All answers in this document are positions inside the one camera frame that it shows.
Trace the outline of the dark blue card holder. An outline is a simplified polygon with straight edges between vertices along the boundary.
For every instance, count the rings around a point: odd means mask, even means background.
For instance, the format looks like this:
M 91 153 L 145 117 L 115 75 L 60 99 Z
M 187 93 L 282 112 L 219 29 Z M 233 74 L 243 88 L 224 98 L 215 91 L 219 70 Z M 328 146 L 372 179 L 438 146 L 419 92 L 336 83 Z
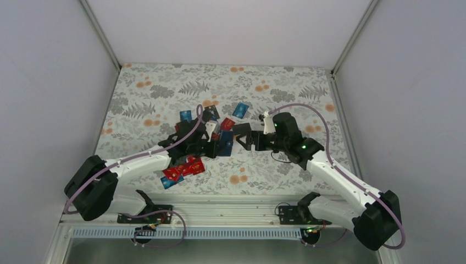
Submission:
M 222 131 L 219 138 L 220 150 L 219 157 L 230 157 L 232 154 L 232 147 L 234 144 L 234 132 Z

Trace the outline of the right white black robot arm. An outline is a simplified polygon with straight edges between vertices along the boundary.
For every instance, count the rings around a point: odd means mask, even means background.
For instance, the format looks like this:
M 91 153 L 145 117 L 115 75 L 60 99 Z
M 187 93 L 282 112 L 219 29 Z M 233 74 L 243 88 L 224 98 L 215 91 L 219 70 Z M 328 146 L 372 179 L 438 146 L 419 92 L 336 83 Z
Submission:
M 291 163 L 329 184 L 345 204 L 331 201 L 317 192 L 302 198 L 297 207 L 301 222 L 329 221 L 351 231 L 367 249 L 376 251 L 400 230 L 402 225 L 398 196 L 381 192 L 339 164 L 316 140 L 304 137 L 295 118 L 287 112 L 260 115 L 264 130 L 240 129 L 237 142 L 246 150 L 283 152 Z

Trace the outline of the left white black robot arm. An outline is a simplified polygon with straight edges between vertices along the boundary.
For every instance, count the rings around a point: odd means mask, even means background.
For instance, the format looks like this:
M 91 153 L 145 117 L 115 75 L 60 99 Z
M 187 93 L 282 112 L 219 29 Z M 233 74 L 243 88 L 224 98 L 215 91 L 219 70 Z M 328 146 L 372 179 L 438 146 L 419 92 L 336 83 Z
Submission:
M 217 123 L 182 121 L 176 127 L 175 134 L 137 154 L 117 159 L 88 157 L 64 188 L 68 198 L 64 213 L 71 214 L 73 207 L 85 221 L 107 212 L 129 214 L 140 223 L 149 221 L 151 188 L 132 181 L 162 172 L 164 184 L 176 183 L 198 170 L 201 156 L 215 157 L 221 148 L 212 138 L 219 130 Z

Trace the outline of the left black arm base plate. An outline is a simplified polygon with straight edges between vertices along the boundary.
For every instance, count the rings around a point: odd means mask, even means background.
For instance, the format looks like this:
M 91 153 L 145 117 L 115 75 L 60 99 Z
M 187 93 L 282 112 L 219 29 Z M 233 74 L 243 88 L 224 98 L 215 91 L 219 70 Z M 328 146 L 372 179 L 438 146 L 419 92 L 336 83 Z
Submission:
M 170 224 L 172 205 L 147 205 L 136 217 L 118 214 L 120 224 Z

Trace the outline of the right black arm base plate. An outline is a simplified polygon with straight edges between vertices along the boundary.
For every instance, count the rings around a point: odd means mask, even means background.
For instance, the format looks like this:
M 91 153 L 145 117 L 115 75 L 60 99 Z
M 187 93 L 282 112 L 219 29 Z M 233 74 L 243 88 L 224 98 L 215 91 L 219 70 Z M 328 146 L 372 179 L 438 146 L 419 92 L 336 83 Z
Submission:
M 302 216 L 298 211 L 298 206 L 279 205 L 276 208 L 276 214 L 281 225 L 323 225 L 331 222 L 316 219 L 306 212 Z

